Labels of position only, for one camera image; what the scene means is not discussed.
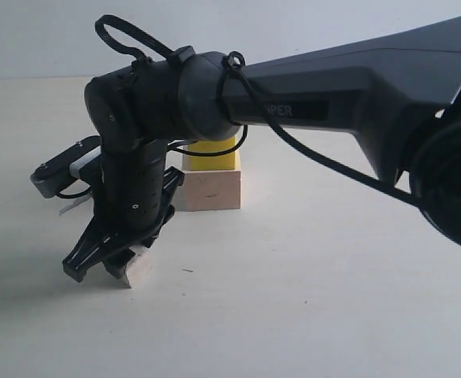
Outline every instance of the black robotic arm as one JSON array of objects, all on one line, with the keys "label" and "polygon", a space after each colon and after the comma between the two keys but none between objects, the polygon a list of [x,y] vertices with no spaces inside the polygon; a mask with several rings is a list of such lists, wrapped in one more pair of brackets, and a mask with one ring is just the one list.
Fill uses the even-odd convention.
[{"label": "black robotic arm", "polygon": [[[165,60],[121,45],[106,25]],[[165,171],[170,150],[227,139],[248,124],[268,124],[305,156],[418,207],[461,246],[461,17],[254,65],[237,52],[172,51],[114,16],[95,27],[135,60],[85,88],[98,146],[72,147],[32,175],[47,198],[76,178],[91,185],[94,217],[64,260],[76,280],[99,262],[119,276],[133,255],[129,248],[158,237],[183,179],[172,167]],[[315,153],[283,127],[353,134],[377,179]],[[85,170],[84,178],[74,173]],[[411,193],[395,188],[403,172],[410,173]]]}]

